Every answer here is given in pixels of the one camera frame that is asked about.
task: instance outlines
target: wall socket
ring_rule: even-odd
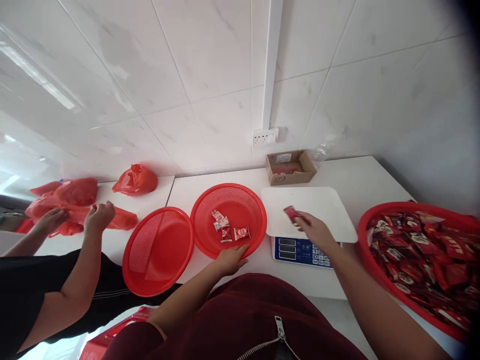
[[[251,143],[254,147],[276,143],[279,136],[279,128],[272,127],[268,130],[254,130],[251,132],[251,136]]]

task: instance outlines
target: scale display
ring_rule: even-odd
[[[275,260],[333,269],[330,259],[308,239],[276,236],[272,240]]]

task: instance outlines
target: sleeve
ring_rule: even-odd
[[[43,292],[11,292],[1,295],[0,359],[14,358],[27,339],[44,303]]]
[[[163,343],[164,339],[155,326],[149,322],[135,322],[115,336],[102,360],[145,359]]]

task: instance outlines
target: digital scale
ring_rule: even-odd
[[[266,187],[261,191],[261,199],[266,210],[271,254],[277,261],[333,269],[330,259],[292,225],[283,211],[290,205],[321,219],[340,246],[358,240],[342,200],[331,187]]]
[[[308,239],[271,236],[271,254],[278,261],[333,269],[329,258]]]

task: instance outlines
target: black pants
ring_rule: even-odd
[[[71,269],[66,276],[72,271],[73,266],[77,262],[76,259],[78,258],[79,253],[80,250],[77,250],[65,256],[66,262],[71,264]],[[104,253],[102,253],[100,277],[90,308],[76,323],[57,332],[55,335],[50,336],[44,341],[53,344],[60,339],[72,338],[84,333],[91,333],[99,327],[108,324],[112,319],[128,309],[141,305],[160,305],[179,287],[180,284],[174,284],[167,291],[154,297],[137,296],[128,289],[127,285],[125,285],[124,277],[122,275],[122,267],[115,264]],[[15,359],[25,355],[25,353],[31,350],[32,347],[18,353]]]

